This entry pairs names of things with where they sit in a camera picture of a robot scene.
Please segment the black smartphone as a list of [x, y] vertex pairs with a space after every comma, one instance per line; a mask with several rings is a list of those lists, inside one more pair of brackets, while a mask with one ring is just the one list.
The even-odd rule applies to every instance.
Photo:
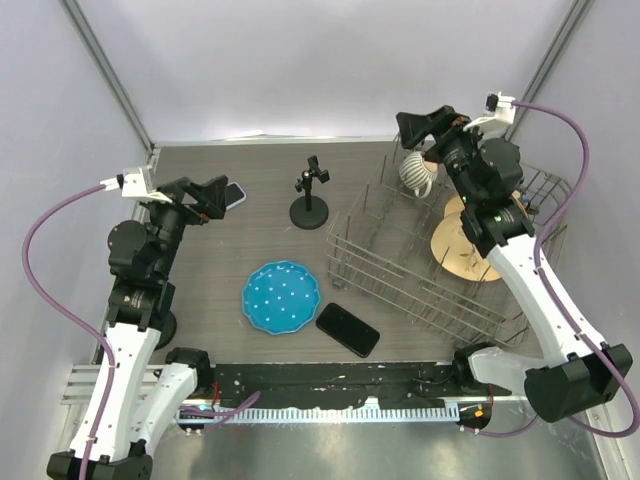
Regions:
[[334, 302], [323, 309], [316, 326], [360, 358], [367, 358], [380, 340], [375, 328]]

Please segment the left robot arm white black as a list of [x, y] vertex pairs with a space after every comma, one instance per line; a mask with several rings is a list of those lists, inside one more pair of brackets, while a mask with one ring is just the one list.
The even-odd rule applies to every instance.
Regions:
[[51, 479], [148, 479], [153, 454], [188, 397], [205, 397], [214, 370], [206, 352], [176, 347], [147, 395], [140, 389], [153, 352], [176, 333], [169, 281], [184, 231], [226, 213], [226, 176], [204, 184], [187, 177], [153, 188], [132, 173], [116, 184], [143, 202], [147, 221], [123, 221], [109, 233], [114, 284], [108, 299], [103, 359], [85, 417], [70, 447], [53, 454]]

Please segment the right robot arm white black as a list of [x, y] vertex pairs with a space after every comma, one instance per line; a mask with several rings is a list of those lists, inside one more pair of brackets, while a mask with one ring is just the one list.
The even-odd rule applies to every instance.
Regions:
[[633, 394], [625, 381], [633, 358], [612, 345], [573, 302], [542, 252], [542, 240], [563, 214], [558, 209], [537, 232], [513, 193], [524, 178], [520, 149], [487, 132], [512, 123], [516, 100], [493, 99], [475, 120], [445, 105], [426, 115], [396, 116], [403, 149], [427, 137], [422, 156], [444, 167], [463, 203], [465, 237], [509, 288], [541, 347], [539, 359], [480, 344], [458, 351], [451, 380], [465, 395], [486, 384], [527, 398], [539, 418], [555, 423]]

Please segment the black phone stand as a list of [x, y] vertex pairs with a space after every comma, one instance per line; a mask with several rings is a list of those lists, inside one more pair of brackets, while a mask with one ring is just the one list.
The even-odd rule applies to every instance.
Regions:
[[298, 228], [304, 230], [315, 230], [325, 224], [329, 217], [327, 203], [320, 197], [312, 194], [312, 183], [318, 179], [321, 184], [330, 180], [327, 170], [322, 170], [316, 155], [307, 159], [308, 168], [301, 173], [301, 178], [297, 180], [295, 189], [304, 196], [292, 202], [289, 208], [291, 222]]

